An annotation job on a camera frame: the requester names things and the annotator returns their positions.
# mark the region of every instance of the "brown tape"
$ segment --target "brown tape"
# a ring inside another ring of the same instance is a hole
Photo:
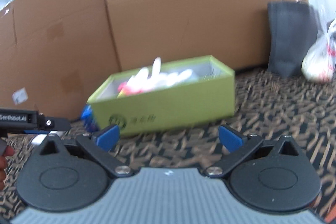
[[[62,22],[55,23],[47,29],[48,41],[52,41],[55,38],[63,37],[63,36],[64,36],[64,28],[63,28]]]
[[[66,94],[71,92],[84,92],[84,84],[78,70],[63,77],[60,84]]]

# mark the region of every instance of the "human hand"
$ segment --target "human hand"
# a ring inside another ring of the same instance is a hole
[[[7,168],[7,160],[5,157],[13,156],[15,153],[14,149],[10,146],[7,146],[5,153],[0,156],[0,190],[3,190],[5,187],[4,180],[6,179],[5,169]]]

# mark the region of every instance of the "finger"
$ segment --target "finger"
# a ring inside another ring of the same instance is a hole
[[[7,175],[6,175],[6,173],[5,173],[5,171],[0,171],[0,180],[2,181],[2,180],[5,180],[6,179],[6,177],[7,177]]]
[[[4,156],[7,157],[7,156],[13,156],[15,153],[15,150],[13,147],[10,147],[10,146],[7,146],[6,148],[6,151],[4,153]]]
[[[7,160],[4,156],[0,156],[0,169],[7,168]]]

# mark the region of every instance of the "green box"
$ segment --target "green box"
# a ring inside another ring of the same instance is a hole
[[[111,75],[87,101],[96,122],[100,128],[116,123],[120,134],[125,136],[232,116],[235,72],[213,56],[165,63],[161,72],[181,73],[187,68],[199,77],[197,81],[119,98],[118,86],[136,75],[139,69]]]

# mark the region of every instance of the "clear plastic bag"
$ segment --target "clear plastic bag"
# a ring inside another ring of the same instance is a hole
[[[336,65],[336,19],[329,30],[322,20],[322,30],[302,63],[302,73],[308,81],[327,83],[333,79]]]

